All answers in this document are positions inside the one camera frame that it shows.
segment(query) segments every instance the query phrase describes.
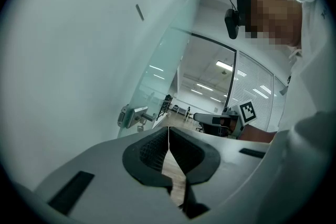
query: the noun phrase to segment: person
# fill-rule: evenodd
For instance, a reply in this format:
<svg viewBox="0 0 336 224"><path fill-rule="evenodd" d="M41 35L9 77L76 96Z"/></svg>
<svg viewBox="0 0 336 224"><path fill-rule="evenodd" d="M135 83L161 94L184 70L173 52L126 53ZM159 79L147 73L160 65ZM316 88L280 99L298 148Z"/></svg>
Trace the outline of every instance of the person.
<svg viewBox="0 0 336 224"><path fill-rule="evenodd" d="M335 36L332 15L324 0L237 0L252 38L266 37L275 46L288 46L293 62L279 130L289 130L318 111L336 108ZM235 123L230 125L234 130ZM271 142L278 132L246 125L240 140Z"/></svg>

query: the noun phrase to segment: fluorescent light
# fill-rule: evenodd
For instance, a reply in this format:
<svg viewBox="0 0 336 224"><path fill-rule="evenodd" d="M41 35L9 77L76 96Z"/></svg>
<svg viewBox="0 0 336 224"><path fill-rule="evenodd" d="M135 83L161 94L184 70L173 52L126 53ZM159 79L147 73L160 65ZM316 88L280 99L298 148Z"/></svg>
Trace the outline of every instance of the fluorescent light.
<svg viewBox="0 0 336 224"><path fill-rule="evenodd" d="M214 99L214 100L216 100L217 102L220 102L221 103L221 101L220 100L217 100L217 99L215 99L215 98L212 98L212 97L210 97L211 99Z"/></svg>
<svg viewBox="0 0 336 224"><path fill-rule="evenodd" d="M260 94L262 97L268 99L268 96L264 95L262 92L258 91L257 89L253 89L256 93Z"/></svg>
<svg viewBox="0 0 336 224"><path fill-rule="evenodd" d="M241 75L241 76L243 76L243 77L246 76L246 74L245 74L244 72L241 72L240 70L237 71L237 74L238 74L238 75Z"/></svg>
<svg viewBox="0 0 336 224"><path fill-rule="evenodd" d="M265 91L267 91L269 94L271 94L271 90L268 89L266 86L261 85L260 87L261 87L262 89L264 89Z"/></svg>
<svg viewBox="0 0 336 224"><path fill-rule="evenodd" d="M233 70L233 67L231 67L231 66L229 66L226 63L223 63L221 61L217 61L216 65L219 66L219 67L223 67L223 68L225 68L225 69L227 69L227 70L229 70L231 72Z"/></svg>
<svg viewBox="0 0 336 224"><path fill-rule="evenodd" d="M164 79L164 78L162 78L162 77L159 77L158 75L155 75L155 74L154 74L154 76L156 76L156 77L158 77L158 78L160 78L160 79Z"/></svg>
<svg viewBox="0 0 336 224"><path fill-rule="evenodd" d="M159 71L163 71L162 69L160 69L160 68L157 68L157 67L154 67L154 66L150 66L151 68L155 68L155 69L157 69L157 70L159 70Z"/></svg>
<svg viewBox="0 0 336 224"><path fill-rule="evenodd" d="M207 90L209 90L209 91L213 91L213 89L210 89L210 88L208 88L208 87L206 87L206 86L204 86L204 85L202 85L202 84L197 84L198 86L200 86L200 87L203 87L204 89L207 89Z"/></svg>
<svg viewBox="0 0 336 224"><path fill-rule="evenodd" d="M197 92L197 91L195 91L195 90L192 90L193 92ZM201 92L197 92L197 93L199 93L199 94L202 94Z"/></svg>

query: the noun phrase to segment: forearm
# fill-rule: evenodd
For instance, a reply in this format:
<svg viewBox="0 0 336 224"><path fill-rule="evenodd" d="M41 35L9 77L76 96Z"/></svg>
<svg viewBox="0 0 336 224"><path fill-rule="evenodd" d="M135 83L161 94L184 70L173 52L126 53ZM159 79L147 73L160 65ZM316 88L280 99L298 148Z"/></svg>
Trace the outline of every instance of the forearm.
<svg viewBox="0 0 336 224"><path fill-rule="evenodd" d="M277 132L265 132L247 124L241 133L239 140L270 143Z"/></svg>

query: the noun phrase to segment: floor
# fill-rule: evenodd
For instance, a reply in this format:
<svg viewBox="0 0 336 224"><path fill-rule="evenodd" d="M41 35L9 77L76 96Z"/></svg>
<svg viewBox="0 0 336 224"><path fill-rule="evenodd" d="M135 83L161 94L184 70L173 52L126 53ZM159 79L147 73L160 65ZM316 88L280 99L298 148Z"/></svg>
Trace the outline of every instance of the floor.
<svg viewBox="0 0 336 224"><path fill-rule="evenodd" d="M196 128L199 127L197 122L194 125L195 121L193 119L189 118L187 121L185 120L186 117L183 115L170 111L170 114L168 113L166 118L164 118L157 127L176 126L193 131L196 131ZM181 205L183 203L185 193L185 175L169 150L164 159L162 174L172 179L173 190L171 192L171 198L177 206Z"/></svg>

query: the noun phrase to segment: white shirt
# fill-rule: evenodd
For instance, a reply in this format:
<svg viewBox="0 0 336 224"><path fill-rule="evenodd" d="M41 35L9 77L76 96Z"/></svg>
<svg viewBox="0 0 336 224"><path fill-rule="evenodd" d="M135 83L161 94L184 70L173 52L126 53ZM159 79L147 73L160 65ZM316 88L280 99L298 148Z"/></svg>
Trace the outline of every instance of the white shirt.
<svg viewBox="0 0 336 224"><path fill-rule="evenodd" d="M296 62L278 131L318 111L336 110L335 41L332 14L324 0L304 0L301 50L292 53Z"/></svg>

